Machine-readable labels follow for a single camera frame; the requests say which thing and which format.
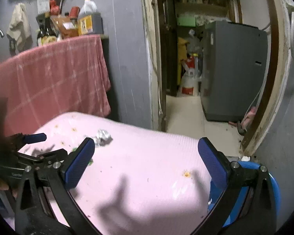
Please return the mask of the pink checked cloth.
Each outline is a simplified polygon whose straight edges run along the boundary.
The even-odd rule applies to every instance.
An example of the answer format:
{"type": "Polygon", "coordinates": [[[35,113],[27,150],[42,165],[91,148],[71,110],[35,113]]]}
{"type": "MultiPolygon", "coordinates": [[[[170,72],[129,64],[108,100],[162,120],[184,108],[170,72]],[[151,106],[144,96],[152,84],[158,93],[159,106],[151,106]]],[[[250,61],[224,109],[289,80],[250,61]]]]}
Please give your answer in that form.
{"type": "Polygon", "coordinates": [[[65,112],[106,117],[111,84],[98,35],[36,47],[0,64],[4,132],[32,134],[65,112]]]}

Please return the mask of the green wrapper on table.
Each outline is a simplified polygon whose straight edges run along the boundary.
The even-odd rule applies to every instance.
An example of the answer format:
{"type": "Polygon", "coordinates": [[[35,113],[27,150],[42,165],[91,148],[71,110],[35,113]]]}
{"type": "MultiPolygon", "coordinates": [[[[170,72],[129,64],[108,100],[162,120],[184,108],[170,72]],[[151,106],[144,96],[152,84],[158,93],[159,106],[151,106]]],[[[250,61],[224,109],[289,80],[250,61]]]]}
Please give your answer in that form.
{"type": "Polygon", "coordinates": [[[86,163],[88,166],[91,166],[93,164],[93,154],[94,149],[82,150],[76,155],[73,163],[75,165],[86,163]]]}

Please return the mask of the crumpled silver foil wrapper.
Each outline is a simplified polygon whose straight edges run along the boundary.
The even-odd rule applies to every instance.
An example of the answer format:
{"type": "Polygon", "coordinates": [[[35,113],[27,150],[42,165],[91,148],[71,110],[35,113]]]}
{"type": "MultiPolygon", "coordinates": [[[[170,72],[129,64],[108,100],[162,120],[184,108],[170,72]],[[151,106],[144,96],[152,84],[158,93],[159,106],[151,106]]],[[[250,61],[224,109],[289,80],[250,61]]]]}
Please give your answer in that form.
{"type": "Polygon", "coordinates": [[[99,129],[95,136],[93,136],[93,140],[96,147],[102,147],[108,145],[113,138],[107,130],[99,129]]]}

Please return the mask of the pink slipper on floor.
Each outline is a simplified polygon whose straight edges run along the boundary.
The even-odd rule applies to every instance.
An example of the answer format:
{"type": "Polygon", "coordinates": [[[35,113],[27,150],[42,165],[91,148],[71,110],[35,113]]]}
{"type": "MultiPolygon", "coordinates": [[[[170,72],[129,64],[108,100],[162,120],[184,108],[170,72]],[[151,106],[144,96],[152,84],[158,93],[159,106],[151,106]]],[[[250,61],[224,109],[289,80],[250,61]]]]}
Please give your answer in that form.
{"type": "Polygon", "coordinates": [[[254,120],[257,108],[253,106],[244,116],[242,121],[237,122],[237,131],[240,135],[244,136],[251,126],[252,121],[254,120]]]}

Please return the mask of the pink floral table cover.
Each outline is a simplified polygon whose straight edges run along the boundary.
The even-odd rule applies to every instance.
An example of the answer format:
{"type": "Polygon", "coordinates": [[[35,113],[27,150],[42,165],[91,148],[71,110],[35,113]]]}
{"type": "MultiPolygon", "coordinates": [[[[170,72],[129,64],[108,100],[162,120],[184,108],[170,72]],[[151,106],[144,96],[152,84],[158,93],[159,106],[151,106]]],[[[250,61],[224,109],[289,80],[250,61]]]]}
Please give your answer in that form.
{"type": "Polygon", "coordinates": [[[71,152],[100,130],[111,140],[71,190],[89,220],[103,234],[191,234],[207,215],[211,181],[197,139],[67,112],[37,130],[44,142],[21,152],[71,152]]]}

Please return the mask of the beige hanging towel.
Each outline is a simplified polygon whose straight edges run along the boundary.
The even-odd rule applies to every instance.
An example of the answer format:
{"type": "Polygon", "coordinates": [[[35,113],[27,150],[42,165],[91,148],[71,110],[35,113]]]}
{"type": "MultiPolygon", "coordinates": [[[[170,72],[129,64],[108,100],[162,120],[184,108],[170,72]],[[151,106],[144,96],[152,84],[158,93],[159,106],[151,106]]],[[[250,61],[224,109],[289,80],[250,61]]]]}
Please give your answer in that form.
{"type": "Polygon", "coordinates": [[[24,3],[15,5],[6,34],[11,50],[17,49],[19,52],[25,50],[28,40],[32,35],[24,3]]]}

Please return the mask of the dark soy sauce bottle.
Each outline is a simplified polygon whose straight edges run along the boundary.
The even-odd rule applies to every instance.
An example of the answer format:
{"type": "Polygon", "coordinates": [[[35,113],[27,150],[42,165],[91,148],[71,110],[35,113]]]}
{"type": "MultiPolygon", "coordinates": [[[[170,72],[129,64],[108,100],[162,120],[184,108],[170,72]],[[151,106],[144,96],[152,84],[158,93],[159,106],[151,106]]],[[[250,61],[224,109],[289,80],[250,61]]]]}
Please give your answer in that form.
{"type": "Polygon", "coordinates": [[[38,47],[57,41],[57,35],[51,26],[49,12],[45,12],[44,14],[44,23],[40,22],[36,41],[38,47]]]}

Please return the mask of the dark oil jug yellow label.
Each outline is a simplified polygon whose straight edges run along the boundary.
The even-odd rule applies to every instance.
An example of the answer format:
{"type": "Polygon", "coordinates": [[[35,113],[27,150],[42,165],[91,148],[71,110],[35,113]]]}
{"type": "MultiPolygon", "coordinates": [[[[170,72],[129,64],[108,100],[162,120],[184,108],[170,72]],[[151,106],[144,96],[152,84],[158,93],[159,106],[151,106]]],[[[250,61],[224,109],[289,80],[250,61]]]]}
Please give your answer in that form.
{"type": "Polygon", "coordinates": [[[84,0],[77,18],[78,34],[103,34],[102,17],[94,1],[84,0]]]}

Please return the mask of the red white rice sack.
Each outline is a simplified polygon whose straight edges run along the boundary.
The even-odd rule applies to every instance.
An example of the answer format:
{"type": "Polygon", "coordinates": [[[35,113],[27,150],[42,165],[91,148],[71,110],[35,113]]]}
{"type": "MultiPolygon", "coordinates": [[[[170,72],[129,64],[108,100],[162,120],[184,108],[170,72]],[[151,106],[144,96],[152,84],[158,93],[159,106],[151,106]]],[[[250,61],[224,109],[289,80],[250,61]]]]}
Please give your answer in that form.
{"type": "Polygon", "coordinates": [[[198,54],[188,54],[187,59],[181,61],[181,65],[185,72],[181,77],[179,92],[187,96],[198,96],[200,82],[198,54]]]}

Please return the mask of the grey refrigerator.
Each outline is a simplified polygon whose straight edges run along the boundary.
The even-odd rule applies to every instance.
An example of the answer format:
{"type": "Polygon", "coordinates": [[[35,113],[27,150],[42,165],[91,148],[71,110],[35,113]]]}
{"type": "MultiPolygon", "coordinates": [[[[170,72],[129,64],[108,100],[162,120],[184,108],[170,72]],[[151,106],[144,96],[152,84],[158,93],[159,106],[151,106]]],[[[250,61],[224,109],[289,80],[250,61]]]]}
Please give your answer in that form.
{"type": "Polygon", "coordinates": [[[267,65],[267,33],[227,21],[203,31],[201,103],[208,121],[239,121],[257,100],[267,65]]]}

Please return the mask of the yellow bag by fridge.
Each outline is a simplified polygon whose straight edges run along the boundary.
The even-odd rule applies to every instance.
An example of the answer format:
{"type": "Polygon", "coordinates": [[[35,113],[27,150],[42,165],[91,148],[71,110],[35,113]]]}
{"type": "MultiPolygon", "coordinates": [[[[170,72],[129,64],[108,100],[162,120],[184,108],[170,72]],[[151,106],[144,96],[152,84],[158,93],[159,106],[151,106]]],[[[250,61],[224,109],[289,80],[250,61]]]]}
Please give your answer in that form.
{"type": "Polygon", "coordinates": [[[178,37],[177,42],[177,85],[181,83],[182,61],[187,59],[188,41],[178,37]]]}

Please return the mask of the green box on shelf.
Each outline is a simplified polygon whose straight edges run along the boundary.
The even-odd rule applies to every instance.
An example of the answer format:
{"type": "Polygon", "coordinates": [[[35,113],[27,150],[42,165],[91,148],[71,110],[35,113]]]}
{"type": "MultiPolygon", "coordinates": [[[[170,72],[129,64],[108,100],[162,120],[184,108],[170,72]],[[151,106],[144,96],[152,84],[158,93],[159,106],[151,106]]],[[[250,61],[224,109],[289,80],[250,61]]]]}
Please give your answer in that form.
{"type": "Polygon", "coordinates": [[[177,17],[177,25],[181,27],[196,27],[196,19],[193,16],[177,17]]]}

